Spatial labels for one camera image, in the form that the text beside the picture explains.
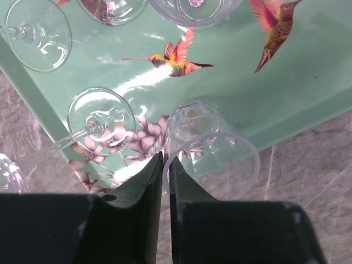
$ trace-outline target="clear glass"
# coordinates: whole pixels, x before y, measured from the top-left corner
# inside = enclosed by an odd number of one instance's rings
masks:
[[[90,16],[106,25],[123,25],[135,19],[145,8],[148,0],[78,0]]]
[[[8,11],[0,33],[17,58],[28,68],[51,72],[67,59],[71,30],[60,9],[50,0],[17,0]]]
[[[195,28],[214,26],[228,18],[243,0],[150,0],[166,19]]]
[[[215,176],[236,186],[231,199],[244,195],[257,181],[260,158],[255,146],[201,100],[177,106],[167,121],[166,137],[164,151],[168,160],[163,170],[163,186],[167,193],[168,170],[176,157],[199,183],[202,178]]]
[[[0,193],[27,192],[25,178],[33,167],[75,142],[92,157],[117,155],[130,144],[135,130],[127,102],[105,88],[90,88],[75,96],[68,123],[70,131],[83,125],[64,139],[15,161],[0,153]]]

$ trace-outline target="hummingbird print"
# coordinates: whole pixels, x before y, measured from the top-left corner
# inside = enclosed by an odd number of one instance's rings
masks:
[[[159,53],[155,53],[149,58],[141,59],[144,61],[150,61],[156,68],[170,67],[169,76],[179,77],[187,75],[195,70],[213,67],[211,64],[200,64],[194,62],[188,62],[186,60],[187,52],[189,47],[193,43],[194,28],[189,27],[186,34],[178,42],[177,46],[174,47],[171,42],[167,43],[164,49],[164,56]]]
[[[112,25],[111,20],[115,18],[112,14],[116,6],[114,2],[105,2],[104,0],[79,0],[81,4],[98,20],[106,25]],[[52,9],[62,7],[71,2],[71,0],[59,0]]]
[[[291,32],[293,13],[296,5],[302,0],[284,3],[283,0],[249,0],[252,11],[260,27],[268,33],[263,55],[255,72],[259,71],[285,42]]]

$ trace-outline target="glass tumbler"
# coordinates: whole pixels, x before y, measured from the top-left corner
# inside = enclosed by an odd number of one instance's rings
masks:
[[[243,0],[150,0],[166,19],[195,28],[214,26],[228,18]]]
[[[253,186],[260,170],[255,146],[240,136],[219,112],[198,99],[179,104],[170,115],[164,151],[168,155],[163,170],[167,193],[168,170],[176,157],[198,182],[210,177],[213,182],[220,181],[223,187],[231,186],[228,194],[231,200]]]

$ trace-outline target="green tray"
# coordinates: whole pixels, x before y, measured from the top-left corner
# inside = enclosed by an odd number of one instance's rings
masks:
[[[12,3],[2,1],[3,23]],[[53,141],[68,135],[67,110],[73,97],[98,86],[119,93],[136,116],[143,114],[154,123],[178,103],[210,98],[262,150],[352,109],[351,10],[350,0],[303,1],[296,7],[287,41],[254,73],[266,34],[243,1],[225,22],[196,30],[187,59],[214,67],[163,79],[150,62],[121,59],[163,53],[167,42],[176,45],[180,40],[181,27],[161,17],[150,4],[132,22],[106,26],[72,1],[62,8],[73,37],[72,51],[62,67],[50,73],[26,69],[3,38],[0,67]],[[85,159],[70,148],[63,155],[68,161]],[[90,161],[80,169],[98,171],[108,179],[92,174],[88,178],[82,172],[77,175],[90,191],[104,193],[133,176],[147,160],[108,157],[101,164]]]

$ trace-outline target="black speck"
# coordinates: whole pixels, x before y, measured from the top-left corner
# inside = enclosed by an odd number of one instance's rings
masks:
[[[117,199],[117,197],[115,195],[112,195],[112,194],[104,195],[102,198],[103,198],[103,200],[105,202],[110,202],[110,201],[114,201],[114,200]]]

